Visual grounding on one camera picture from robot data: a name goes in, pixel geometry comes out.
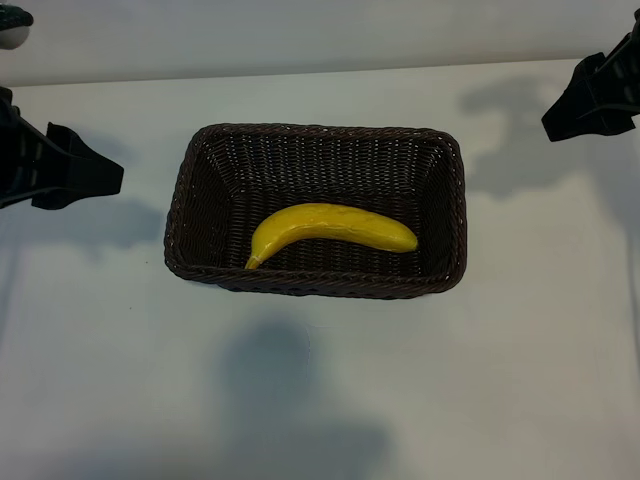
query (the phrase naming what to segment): black mechanical part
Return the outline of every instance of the black mechanical part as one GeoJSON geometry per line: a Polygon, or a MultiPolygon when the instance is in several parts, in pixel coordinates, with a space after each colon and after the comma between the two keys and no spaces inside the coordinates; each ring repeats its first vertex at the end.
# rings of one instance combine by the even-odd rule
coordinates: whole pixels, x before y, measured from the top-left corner
{"type": "Polygon", "coordinates": [[[569,86],[542,117],[549,140],[619,135],[635,128],[640,113],[640,10],[636,24],[605,57],[591,55],[575,68],[569,86]]]}
{"type": "Polygon", "coordinates": [[[12,106],[0,87],[0,208],[32,199],[34,207],[58,210],[88,197],[120,192],[124,169],[99,155],[69,128],[49,123],[47,135],[12,106]]]}

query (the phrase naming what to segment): white background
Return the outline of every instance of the white background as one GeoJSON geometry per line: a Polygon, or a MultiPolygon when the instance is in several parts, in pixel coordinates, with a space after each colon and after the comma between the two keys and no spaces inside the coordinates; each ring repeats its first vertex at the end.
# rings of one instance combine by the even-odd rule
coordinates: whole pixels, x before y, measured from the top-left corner
{"type": "Polygon", "coordinates": [[[575,63],[15,89],[126,173],[0,213],[2,480],[638,480],[640,135],[548,141],[575,63]],[[384,302],[175,277],[176,172],[224,121],[453,134],[462,282],[384,302]]]}
{"type": "Polygon", "coordinates": [[[579,58],[631,30],[633,0],[15,0],[27,85],[579,58]]]}

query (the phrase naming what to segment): banana tip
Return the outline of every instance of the banana tip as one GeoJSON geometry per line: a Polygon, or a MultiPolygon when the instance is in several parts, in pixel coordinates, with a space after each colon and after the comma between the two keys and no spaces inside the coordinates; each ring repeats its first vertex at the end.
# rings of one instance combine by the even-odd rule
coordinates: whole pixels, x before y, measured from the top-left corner
{"type": "Polygon", "coordinates": [[[247,270],[255,270],[260,265],[260,259],[257,257],[250,257],[245,265],[245,269],[247,270]]]}

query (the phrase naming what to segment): brown wicker basket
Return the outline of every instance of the brown wicker basket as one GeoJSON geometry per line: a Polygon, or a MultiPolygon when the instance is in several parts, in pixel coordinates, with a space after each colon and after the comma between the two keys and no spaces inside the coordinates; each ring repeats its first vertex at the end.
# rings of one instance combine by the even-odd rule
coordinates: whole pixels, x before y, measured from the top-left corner
{"type": "Polygon", "coordinates": [[[429,129],[214,125],[180,168],[165,260],[186,280],[232,291],[412,298],[456,285],[466,267],[464,172],[457,142],[429,129]],[[243,267],[256,227],[299,203],[337,203],[394,218],[412,253],[302,240],[243,267]]]}

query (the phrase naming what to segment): white wall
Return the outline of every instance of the white wall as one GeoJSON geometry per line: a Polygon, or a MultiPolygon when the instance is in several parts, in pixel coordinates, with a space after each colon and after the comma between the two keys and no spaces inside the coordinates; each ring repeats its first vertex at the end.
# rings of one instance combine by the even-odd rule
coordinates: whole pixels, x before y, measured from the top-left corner
{"type": "Polygon", "coordinates": [[[32,36],[8,85],[582,57],[632,0],[14,0],[32,36]]]}

